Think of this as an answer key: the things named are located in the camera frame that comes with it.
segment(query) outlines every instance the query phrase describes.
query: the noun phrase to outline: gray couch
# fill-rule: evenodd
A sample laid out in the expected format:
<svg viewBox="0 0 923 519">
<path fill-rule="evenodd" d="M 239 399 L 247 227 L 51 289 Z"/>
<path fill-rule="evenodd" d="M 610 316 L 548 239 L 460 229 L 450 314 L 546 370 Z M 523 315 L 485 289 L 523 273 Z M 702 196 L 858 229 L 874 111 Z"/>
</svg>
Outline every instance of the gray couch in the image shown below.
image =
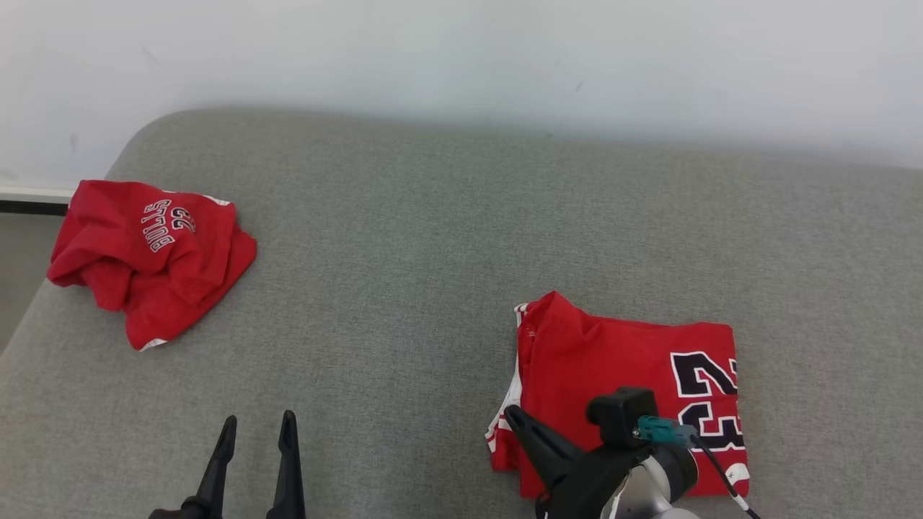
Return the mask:
<svg viewBox="0 0 923 519">
<path fill-rule="evenodd" d="M 262 517 L 286 408 L 311 517 L 530 517 L 483 433 L 512 309 L 552 289 L 734 327 L 763 517 L 919 517 L 920 172 L 220 110 L 151 123 L 109 178 L 236 202 L 258 257 L 143 354 L 41 288 L 0 356 L 4 519 L 174 507 L 230 414 L 225 516 Z"/>
</svg>

